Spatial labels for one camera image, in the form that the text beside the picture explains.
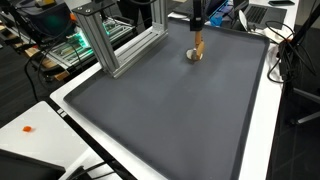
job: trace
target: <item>white desk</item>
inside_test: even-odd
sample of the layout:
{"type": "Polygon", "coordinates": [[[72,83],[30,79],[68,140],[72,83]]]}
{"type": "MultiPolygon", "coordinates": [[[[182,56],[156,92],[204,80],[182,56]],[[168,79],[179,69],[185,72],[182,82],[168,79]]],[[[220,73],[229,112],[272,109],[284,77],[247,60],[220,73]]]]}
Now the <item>white desk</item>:
{"type": "MultiPolygon", "coordinates": [[[[268,5],[266,0],[255,0],[250,2],[268,5]]],[[[294,2],[296,3],[294,6],[282,7],[288,9],[285,23],[292,28],[294,27],[299,1],[294,0],[294,2]]],[[[272,83],[267,79],[267,72],[276,61],[275,54],[276,48],[272,45],[264,63],[255,107],[251,118],[239,177],[241,180],[263,180],[266,177],[282,89],[279,84],[272,83]]],[[[50,96],[51,99],[65,110],[65,112],[67,112],[80,126],[94,137],[101,146],[103,146],[136,178],[146,180],[165,179],[162,175],[142,162],[63,101],[65,95],[100,69],[100,65],[98,63],[95,64],[78,77],[52,93],[50,96]]]]}
{"type": "MultiPolygon", "coordinates": [[[[81,165],[86,169],[103,162],[45,102],[39,102],[0,129],[0,149],[64,167],[66,173],[61,180],[81,165]],[[24,126],[33,130],[24,132],[24,126]]],[[[89,175],[97,177],[112,171],[103,165],[89,175]]],[[[121,180],[116,174],[101,179],[121,180]]]]}

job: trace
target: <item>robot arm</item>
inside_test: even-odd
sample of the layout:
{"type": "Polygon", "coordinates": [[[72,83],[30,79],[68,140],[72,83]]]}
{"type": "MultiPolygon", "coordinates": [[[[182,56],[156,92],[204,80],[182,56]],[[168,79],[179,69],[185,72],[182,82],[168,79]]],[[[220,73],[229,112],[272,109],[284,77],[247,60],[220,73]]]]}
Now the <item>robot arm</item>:
{"type": "Polygon", "coordinates": [[[204,20],[203,0],[193,0],[193,16],[190,19],[190,31],[195,31],[195,47],[187,51],[187,57],[193,61],[201,60],[204,51],[204,41],[201,34],[204,20]]]}

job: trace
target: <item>metal bracket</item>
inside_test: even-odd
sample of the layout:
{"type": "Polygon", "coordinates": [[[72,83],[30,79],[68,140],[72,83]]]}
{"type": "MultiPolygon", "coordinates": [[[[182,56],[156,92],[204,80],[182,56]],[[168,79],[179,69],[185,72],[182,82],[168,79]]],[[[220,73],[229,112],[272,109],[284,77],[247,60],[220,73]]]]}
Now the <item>metal bracket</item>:
{"type": "Polygon", "coordinates": [[[91,2],[72,11],[103,71],[118,78],[166,37],[168,19],[166,0],[152,3],[152,27],[120,47],[115,53],[103,26],[103,17],[101,17],[103,10],[113,4],[111,0],[100,3],[91,2]]]}

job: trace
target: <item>wire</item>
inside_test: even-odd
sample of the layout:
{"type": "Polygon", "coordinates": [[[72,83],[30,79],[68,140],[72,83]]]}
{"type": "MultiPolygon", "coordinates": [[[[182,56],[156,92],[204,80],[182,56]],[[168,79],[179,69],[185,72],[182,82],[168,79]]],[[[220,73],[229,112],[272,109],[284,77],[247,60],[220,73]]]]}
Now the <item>wire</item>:
{"type": "Polygon", "coordinates": [[[129,0],[129,2],[133,3],[133,4],[136,4],[136,5],[139,5],[139,6],[147,6],[147,5],[150,5],[154,2],[156,2],[157,0],[152,0],[150,2],[145,2],[145,3],[142,3],[142,2],[137,2],[135,0],[129,0]]]}
{"type": "Polygon", "coordinates": [[[21,45],[23,45],[23,40],[22,40],[22,38],[21,38],[21,32],[20,32],[20,29],[19,29],[19,27],[18,27],[17,20],[16,20],[16,18],[13,18],[13,20],[14,20],[14,24],[15,24],[15,25],[16,25],[16,27],[17,27],[18,36],[19,36],[19,39],[20,39],[21,45]]]}
{"type": "Polygon", "coordinates": [[[42,56],[41,60],[39,61],[39,65],[38,65],[38,73],[37,73],[37,78],[38,78],[38,81],[40,82],[40,85],[47,91],[48,88],[43,84],[41,78],[40,78],[40,68],[41,68],[41,65],[44,61],[44,59],[46,58],[46,56],[48,55],[48,53],[53,49],[53,47],[58,43],[59,41],[56,41],[55,43],[53,43],[53,45],[49,48],[49,50],[47,50],[47,52],[42,56]]]}
{"type": "Polygon", "coordinates": [[[227,14],[227,16],[231,19],[231,21],[233,21],[233,17],[230,16],[230,14],[227,14]]]}
{"type": "Polygon", "coordinates": [[[294,32],[293,30],[287,26],[284,23],[278,22],[278,21],[267,21],[266,22],[266,26],[267,28],[269,28],[272,32],[274,32],[275,34],[277,34],[278,36],[280,36],[283,39],[283,42],[280,43],[279,45],[279,59],[276,62],[276,64],[269,70],[268,72],[268,79],[272,82],[276,82],[276,83],[286,83],[286,82],[290,82],[294,79],[296,79],[298,76],[301,75],[302,73],[302,64],[313,74],[316,75],[316,71],[314,68],[314,65],[311,61],[310,55],[308,54],[308,52],[305,50],[304,47],[302,47],[301,45],[298,44],[298,46],[293,47],[290,43],[290,41],[288,40],[289,37],[291,37],[294,32]],[[273,28],[270,27],[269,23],[278,23],[278,24],[282,24],[283,26],[287,27],[290,31],[291,34],[290,36],[288,36],[287,38],[285,38],[283,35],[281,35],[280,33],[276,32],[273,28]],[[307,55],[308,61],[311,64],[311,67],[309,65],[307,65],[306,61],[304,60],[304,58],[301,57],[301,54],[298,51],[299,46],[302,48],[302,50],[304,51],[304,53],[307,55]],[[295,62],[295,64],[293,64],[293,60],[292,58],[297,57],[298,61],[295,62]],[[286,72],[285,75],[288,77],[288,79],[284,80],[284,81],[275,81],[273,79],[271,79],[270,74],[271,72],[275,69],[275,67],[280,63],[280,60],[283,61],[283,63],[285,63],[286,65],[286,72]]]}
{"type": "Polygon", "coordinates": [[[285,41],[287,41],[290,36],[294,35],[294,31],[292,30],[292,28],[289,27],[288,25],[282,23],[282,22],[278,22],[278,21],[266,21],[265,24],[266,24],[267,28],[270,29],[270,31],[272,31],[272,32],[274,32],[275,34],[279,35],[279,36],[280,36],[283,40],[285,40],[285,41]],[[287,28],[291,31],[291,34],[290,34],[287,38],[285,38],[285,37],[283,37],[281,34],[279,34],[277,31],[275,31],[275,30],[269,25],[269,23],[278,23],[278,24],[281,24],[281,25],[287,27],[287,28]]]}
{"type": "Polygon", "coordinates": [[[78,57],[79,64],[80,64],[80,66],[81,66],[81,70],[82,70],[82,72],[83,72],[83,71],[84,71],[84,68],[83,68],[83,65],[82,65],[82,61],[81,61],[81,59],[80,59],[80,56],[79,56],[76,48],[75,48],[70,42],[67,41],[67,43],[72,47],[73,51],[76,53],[76,55],[77,55],[77,57],[78,57]]]}
{"type": "Polygon", "coordinates": [[[148,21],[149,19],[151,19],[152,17],[148,17],[147,19],[145,19],[143,22],[139,23],[136,25],[136,27],[140,26],[141,24],[144,24],[146,21],[148,21]]]}
{"type": "Polygon", "coordinates": [[[110,174],[113,174],[113,173],[115,173],[115,172],[110,172],[110,173],[107,173],[107,174],[104,174],[104,175],[101,175],[101,176],[98,176],[98,177],[94,177],[94,178],[92,178],[92,179],[100,179],[100,178],[102,178],[102,177],[109,176],[110,174]]]}
{"type": "Polygon", "coordinates": [[[46,90],[48,90],[47,87],[43,84],[42,80],[40,79],[40,68],[41,68],[41,65],[42,65],[44,59],[46,58],[46,56],[48,55],[48,53],[57,45],[57,43],[63,37],[62,35],[71,27],[71,25],[72,25],[72,22],[69,21],[69,24],[68,24],[67,28],[56,37],[57,41],[52,44],[52,46],[47,50],[47,52],[42,56],[41,60],[39,61],[37,77],[38,77],[38,80],[40,82],[40,85],[46,90]]]}
{"type": "Polygon", "coordinates": [[[25,72],[25,74],[27,75],[27,78],[28,78],[28,80],[29,80],[29,82],[30,82],[30,85],[31,85],[31,88],[32,88],[32,93],[33,93],[34,99],[35,99],[37,102],[39,102],[39,99],[38,99],[38,96],[37,96],[36,89],[35,89],[35,87],[34,87],[34,83],[33,83],[32,79],[31,79],[31,77],[30,77],[30,75],[29,75],[29,73],[28,73],[28,64],[30,63],[31,59],[32,59],[34,56],[36,56],[37,54],[39,54],[39,53],[41,53],[41,51],[39,51],[39,52],[35,53],[34,55],[32,55],[32,56],[28,59],[28,61],[26,62],[26,64],[24,65],[24,72],[25,72]]]}
{"type": "Polygon", "coordinates": [[[96,164],[96,165],[94,165],[94,166],[92,166],[92,167],[90,167],[90,168],[88,168],[86,170],[83,170],[82,172],[80,172],[79,174],[77,174],[77,175],[75,175],[73,177],[69,177],[67,180],[75,180],[75,179],[79,178],[80,176],[82,176],[83,174],[88,173],[88,172],[90,172],[90,171],[92,171],[94,169],[97,169],[98,167],[103,166],[105,164],[107,164],[107,163],[106,162],[101,162],[99,164],[96,164]]]}

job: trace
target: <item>small orange piece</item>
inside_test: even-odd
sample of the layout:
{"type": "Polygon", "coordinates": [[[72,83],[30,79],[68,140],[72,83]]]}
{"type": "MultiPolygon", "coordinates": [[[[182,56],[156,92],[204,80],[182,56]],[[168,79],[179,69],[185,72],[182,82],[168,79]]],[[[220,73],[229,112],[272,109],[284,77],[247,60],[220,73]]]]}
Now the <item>small orange piece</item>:
{"type": "Polygon", "coordinates": [[[76,19],[76,16],[73,14],[73,13],[70,13],[70,19],[72,20],[72,21],[76,21],[77,19],[76,19]]]}
{"type": "Polygon", "coordinates": [[[22,131],[24,131],[24,132],[30,132],[31,130],[32,130],[32,128],[30,126],[25,126],[22,129],[22,131]]]}

